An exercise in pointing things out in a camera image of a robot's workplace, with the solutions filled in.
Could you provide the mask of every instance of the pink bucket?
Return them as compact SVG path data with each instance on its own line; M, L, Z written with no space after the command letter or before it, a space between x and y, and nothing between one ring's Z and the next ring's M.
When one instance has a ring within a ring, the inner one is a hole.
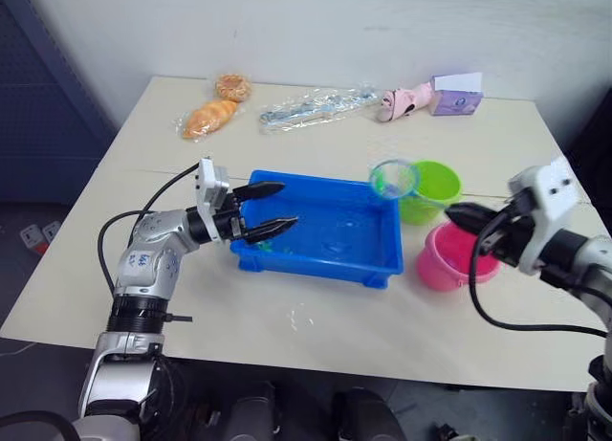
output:
M417 258L417 272L423 282L435 291L452 291L468 284L471 250L476 236L452 223L438 226L427 236L425 247ZM499 271L494 257L480 256L476 282L489 281Z

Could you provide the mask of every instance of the purple box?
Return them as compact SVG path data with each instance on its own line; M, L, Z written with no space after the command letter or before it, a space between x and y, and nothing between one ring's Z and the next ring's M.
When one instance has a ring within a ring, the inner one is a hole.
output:
M483 97L480 73L431 78L433 99L429 104L432 116L467 115L473 112Z

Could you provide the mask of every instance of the black cable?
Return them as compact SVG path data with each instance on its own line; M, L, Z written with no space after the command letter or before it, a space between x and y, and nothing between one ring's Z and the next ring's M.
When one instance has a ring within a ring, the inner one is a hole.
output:
M578 291L580 293L585 293L586 295L594 296L595 298L598 298L602 302L608 304L608 307L612 309L612 298L594 288L589 288L588 286L584 285L576 285L572 286L569 291Z
M476 242L474 243L473 249L471 251L470 273L468 276L468 282L470 285L471 301L474 304L474 307L476 308L478 314L480 314L480 316L484 320L486 320L493 326L497 326L502 329L509 329L511 331L567 331L573 333L592 334L594 336L605 338L607 334L599 329L569 324L510 324L496 320L492 318L489 314L487 314L487 312L485 312L485 310L482 308L482 305L480 305L478 295L476 294L476 272L478 256L480 255L480 247L482 246L483 240L487 238L491 233L493 233L495 229L506 219L508 219L508 215L506 214L506 212L504 212L503 210L500 211L478 234L478 238L476 238Z
M136 218L136 222L134 223L134 226L132 227L132 231L130 232L130 238L127 242L127 246L129 247L132 244L132 238L134 236L134 229L136 228L136 226L138 225L138 223L140 223L142 221L142 219L144 218L144 216L146 215L146 213L150 210L150 208L153 206L153 204L155 203L155 201L157 199L160 198L160 196L166 192L166 190L171 187L172 185L174 185L177 181L181 180L182 178L185 178L189 173L195 171L198 169L198 166L200 165L200 163L192 165L191 167L189 167L188 169L182 171L181 173L179 173L178 175L176 175L175 177L173 177L171 180L169 180L165 185L163 185L162 187L160 187L160 189L153 194L153 197L151 197L149 199L149 201L146 203L146 205L142 208L142 213L138 215L138 218Z
M77 430L68 419L47 410L26 410L0 417L0 429L9 425L27 422L42 422L43 424L52 425L59 431L65 441L80 441Z
M104 259L104 235L106 234L106 231L108 231L108 228L110 228L115 222L119 221L120 219L123 219L127 216L133 216L135 214L138 214L138 216L140 216L141 213L142 215L145 215L148 213L152 213L152 211L135 209L132 211L126 211L125 213L120 213L117 216L113 216L111 219L106 221L104 223L104 226L102 226L102 229L99 230L98 261L99 261L99 266L102 269L102 273L104 274L104 278L106 279L106 283L108 284L108 288L111 290L111 296L115 293L115 283L113 282L113 278L111 277L111 274L108 272L108 267L106 266L106 260Z

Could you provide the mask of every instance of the blue plastic tray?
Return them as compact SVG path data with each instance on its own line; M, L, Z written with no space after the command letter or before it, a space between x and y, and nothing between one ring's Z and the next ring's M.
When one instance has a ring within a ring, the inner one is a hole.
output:
M288 231L266 242L231 243L245 271L324 276L386 288L404 270L397 201L383 200L369 184L256 170L251 183L282 181L274 196L242 208L247 226L297 216Z

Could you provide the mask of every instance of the gray floor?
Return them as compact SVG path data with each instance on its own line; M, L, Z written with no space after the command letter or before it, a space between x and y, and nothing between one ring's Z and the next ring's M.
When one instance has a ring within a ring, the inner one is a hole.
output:
M39 257L18 232L31 223L62 220L68 210L48 205L0 205L0 321L10 311ZM0 339L0 354L26 343ZM71 419L91 350L38 344L16 356L0 356L0 415L46 409ZM409 440L427 441L434 424L448 423L482 440L559 440L569 395L505 389L458 389L314 371L241 364L189 362L198 377L194 391L228 405L240 388L256 380L275 382L283 395L280 439L324 440L331 430L331 401L337 391L362 386L379 393L397 415ZM37 425L0 430L0 440L50 439Z

